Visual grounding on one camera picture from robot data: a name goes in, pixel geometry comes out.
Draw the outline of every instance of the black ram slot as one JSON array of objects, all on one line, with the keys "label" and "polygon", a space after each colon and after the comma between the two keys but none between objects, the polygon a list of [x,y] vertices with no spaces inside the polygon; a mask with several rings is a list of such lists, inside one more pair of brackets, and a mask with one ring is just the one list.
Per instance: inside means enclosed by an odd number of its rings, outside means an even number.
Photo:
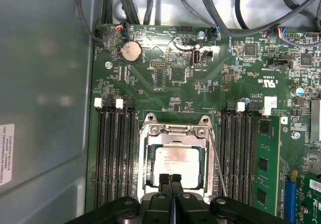
[{"label": "black ram slot", "polygon": [[[254,117],[251,113],[223,111],[220,131],[220,164],[230,198],[251,204],[254,161]],[[222,187],[219,183],[219,194]]]},{"label": "black ram slot", "polygon": [[113,103],[99,113],[96,207],[122,196],[133,196],[135,127],[133,107],[116,109]]}]

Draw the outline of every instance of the white label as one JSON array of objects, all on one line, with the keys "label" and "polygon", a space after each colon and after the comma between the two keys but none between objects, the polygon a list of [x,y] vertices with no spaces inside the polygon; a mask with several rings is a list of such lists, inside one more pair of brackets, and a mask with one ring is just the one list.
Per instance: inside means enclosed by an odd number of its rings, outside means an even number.
[{"label": "white label", "polygon": [[264,107],[277,108],[277,97],[264,97]]},{"label": "white label", "polygon": [[313,190],[317,190],[318,192],[321,192],[321,183],[316,182],[314,180],[310,180],[310,188]]},{"label": "white label", "polygon": [[14,153],[15,125],[0,125],[1,161],[0,161],[0,185],[11,181],[12,159]]},{"label": "white label", "polygon": [[259,79],[258,83],[264,83],[264,87],[275,88],[278,80]]}]

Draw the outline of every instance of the label sticker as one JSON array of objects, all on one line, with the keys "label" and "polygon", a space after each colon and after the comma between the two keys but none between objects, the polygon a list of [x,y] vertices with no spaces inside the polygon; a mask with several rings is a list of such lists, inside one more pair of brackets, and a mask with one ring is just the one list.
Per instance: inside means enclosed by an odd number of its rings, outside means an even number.
[{"label": "label sticker", "polygon": [[265,96],[264,107],[277,108],[277,97]]},{"label": "label sticker", "polygon": [[0,185],[11,181],[15,125],[0,125]]},{"label": "label sticker", "polygon": [[316,182],[314,180],[310,180],[310,188],[313,190],[317,190],[318,192],[321,192],[321,183]]}]

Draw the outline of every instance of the cable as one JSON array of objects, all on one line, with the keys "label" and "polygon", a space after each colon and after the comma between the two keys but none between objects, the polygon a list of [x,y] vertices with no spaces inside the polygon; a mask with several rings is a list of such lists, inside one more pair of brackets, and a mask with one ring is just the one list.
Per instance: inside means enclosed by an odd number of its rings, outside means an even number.
[{"label": "cable", "polygon": [[316,42],[316,43],[311,43],[311,44],[299,44],[299,43],[296,43],[296,42],[291,41],[289,39],[286,39],[284,37],[286,30],[287,30],[287,28],[281,28],[281,27],[278,28],[279,38],[290,45],[293,45],[295,47],[301,47],[301,48],[317,47],[317,46],[321,45],[321,42]]},{"label": "cable", "polygon": [[217,152],[216,146],[215,146],[215,141],[214,141],[214,137],[213,137],[213,132],[214,132],[214,130],[211,129],[211,132],[210,132],[209,135],[210,135],[210,137],[211,137],[211,142],[212,142],[213,151],[214,151],[214,156],[215,156],[216,163],[217,163],[217,169],[218,169],[218,171],[219,171],[219,178],[220,178],[220,181],[221,181],[223,194],[224,194],[224,196],[227,196],[227,191],[226,191],[226,187],[225,187],[224,177],[223,177],[223,174],[222,174],[222,169],[221,169],[221,165],[220,165],[219,155],[218,155],[218,152]]},{"label": "cable", "polygon": [[106,14],[107,14],[107,0],[102,0],[102,8],[101,8],[101,23],[105,24],[107,23],[107,18],[106,18]]},{"label": "cable", "polygon": [[106,0],[106,22],[112,23],[112,0]]},{"label": "cable", "polygon": [[219,13],[217,12],[217,10],[213,4],[213,1],[212,0],[202,0],[202,1],[204,3],[208,13],[212,17],[212,19],[217,23],[217,25],[220,27],[222,32],[224,32],[226,35],[228,35],[230,37],[245,37],[245,36],[250,36],[250,35],[253,35],[253,34],[256,34],[259,32],[266,31],[266,30],[273,28],[275,26],[281,25],[282,23],[288,21],[289,19],[291,19],[292,17],[297,15],[300,11],[305,9],[307,6],[309,6],[310,4],[312,4],[316,0],[306,0],[304,3],[302,3],[300,6],[298,6],[296,9],[289,12],[285,16],[283,16],[283,17],[281,17],[281,18],[279,18],[269,24],[266,24],[264,26],[254,28],[251,30],[228,29],[226,27],[226,25],[224,24],[222,18],[220,17]]},{"label": "cable", "polygon": [[129,9],[129,6],[128,6],[126,0],[120,0],[120,1],[122,3],[122,8],[123,8],[123,10],[124,10],[124,12],[126,14],[126,18],[127,18],[128,23],[132,24],[132,25],[135,24],[135,22],[133,20],[133,17],[132,17],[132,14],[131,14],[131,11]]},{"label": "cable", "polygon": [[153,4],[154,4],[154,0],[147,0],[146,12],[145,12],[144,21],[143,21],[144,25],[149,25],[150,23]]},{"label": "cable", "polygon": [[[294,0],[283,0],[283,1],[286,4],[286,6],[289,7],[291,10],[294,10],[299,6],[299,4],[296,3]],[[309,20],[312,20],[313,22],[315,20],[315,15],[307,9],[302,10],[300,14],[307,17]]]},{"label": "cable", "polygon": [[206,23],[207,25],[215,28],[216,25],[212,22],[210,22],[209,20],[207,20],[205,17],[203,17],[202,15],[200,15],[196,10],[194,10],[194,8],[188,4],[188,2],[186,0],[181,0],[181,3],[183,4],[183,6],[194,16],[196,16],[197,18],[199,18],[200,20],[202,20],[202,22]]},{"label": "cable", "polygon": [[241,14],[241,0],[235,0],[235,16],[242,29],[249,29]]},{"label": "cable", "polygon": [[84,12],[82,11],[81,0],[76,0],[76,4],[77,4],[77,10],[78,10],[78,14],[79,14],[79,18],[80,18],[80,20],[81,20],[81,23],[82,23],[82,25],[84,26],[84,28],[85,28],[86,32],[88,33],[88,35],[89,35],[94,41],[99,42],[99,43],[106,42],[106,41],[110,40],[110,38],[112,38],[112,37],[116,34],[117,31],[119,31],[119,30],[121,30],[121,29],[123,28],[122,25],[120,25],[121,28],[119,28],[119,26],[117,26],[117,27],[118,27],[118,30],[117,30],[117,29],[112,30],[110,33],[108,33],[108,35],[107,35],[104,39],[100,39],[100,38],[96,37],[96,36],[91,32],[91,30],[90,30],[90,28],[89,28],[89,26],[88,26],[88,24],[87,24],[87,22],[86,22],[86,19],[85,19],[85,16],[84,16]]},{"label": "cable", "polygon": [[321,32],[321,1],[319,2],[319,5],[317,7],[317,11],[316,11],[316,24],[317,27],[319,29],[319,31]]},{"label": "cable", "polygon": [[128,7],[129,7],[129,9],[131,11],[131,15],[132,15],[132,18],[134,20],[134,24],[140,25],[134,2],[132,0],[126,0],[126,2],[127,2]]}]

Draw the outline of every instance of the black cable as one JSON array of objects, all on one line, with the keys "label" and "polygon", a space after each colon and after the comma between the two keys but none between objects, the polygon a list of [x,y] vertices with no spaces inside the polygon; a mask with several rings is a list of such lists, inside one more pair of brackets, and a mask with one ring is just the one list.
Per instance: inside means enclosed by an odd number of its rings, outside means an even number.
[{"label": "black cable", "polygon": [[77,10],[78,10],[78,14],[79,14],[79,18],[81,20],[81,23],[82,25],[84,26],[86,32],[89,34],[89,36],[95,40],[96,42],[99,42],[99,43],[103,43],[103,42],[106,42],[108,41],[110,38],[112,38],[112,36],[114,36],[116,34],[116,30],[113,30],[111,31],[104,39],[100,39],[98,37],[96,37],[90,30],[87,22],[86,22],[86,19],[85,19],[85,16],[84,16],[84,12],[82,11],[82,5],[81,5],[81,0],[76,0],[76,5],[77,5]]},{"label": "black cable", "polygon": [[106,22],[112,23],[112,0],[106,0]]},{"label": "black cable", "polygon": [[132,15],[132,18],[134,20],[134,24],[140,25],[134,2],[132,0],[126,0],[126,2],[127,2],[128,7],[129,7],[129,9],[131,11],[131,15]]},{"label": "black cable", "polygon": [[126,14],[126,18],[127,18],[127,21],[129,24],[132,24],[132,25],[135,25],[135,22],[133,20],[133,17],[132,17],[132,14],[131,14],[131,11],[129,9],[129,6],[127,4],[127,1],[126,0],[120,0],[121,3],[122,3],[122,8]]},{"label": "black cable", "polygon": [[181,0],[183,6],[194,16],[196,16],[197,18],[199,18],[200,20],[202,20],[202,22],[206,23],[207,25],[216,28],[216,25],[212,22],[210,22],[209,20],[207,20],[205,17],[203,17],[202,15],[200,15],[196,10],[194,10],[194,8],[188,4],[188,2],[186,0]]},{"label": "black cable", "polygon": [[[286,6],[289,7],[291,10],[294,10],[299,6],[299,4],[296,3],[294,0],[283,0],[283,1],[286,4]],[[312,20],[313,22],[315,21],[315,15],[307,9],[302,10],[300,14],[307,17],[309,20]]]},{"label": "black cable", "polygon": [[107,14],[107,0],[102,0],[102,7],[101,7],[101,23],[105,24],[107,23],[107,18],[106,18],[106,14]]},{"label": "black cable", "polygon": [[316,24],[317,27],[319,29],[319,31],[321,32],[321,1],[319,2],[319,5],[317,6],[317,11],[316,11]]},{"label": "black cable", "polygon": [[305,9],[307,6],[312,4],[316,0],[306,0],[304,3],[302,3],[300,6],[298,6],[293,11],[289,12],[285,16],[269,23],[264,26],[254,28],[251,30],[237,30],[237,29],[228,29],[226,25],[224,24],[222,18],[220,17],[219,13],[217,12],[217,9],[215,8],[212,0],[202,0],[208,13],[212,17],[212,19],[217,23],[217,25],[220,27],[221,31],[224,32],[226,35],[230,37],[245,37],[250,36],[259,32],[266,31],[270,28],[276,27],[281,25],[282,23],[290,20],[292,17],[297,15],[300,11]]},{"label": "black cable", "polygon": [[147,0],[146,12],[145,12],[144,21],[143,21],[144,25],[149,25],[150,23],[153,4],[154,4],[154,0]]},{"label": "black cable", "polygon": [[242,29],[249,29],[241,14],[241,0],[235,0],[235,16]]},{"label": "black cable", "polygon": [[242,29],[249,29],[247,27],[247,25],[245,24],[245,21],[242,17],[242,14],[241,14],[241,0],[235,0],[234,10],[235,10],[235,16],[236,16],[237,22],[240,24],[241,28]]}]

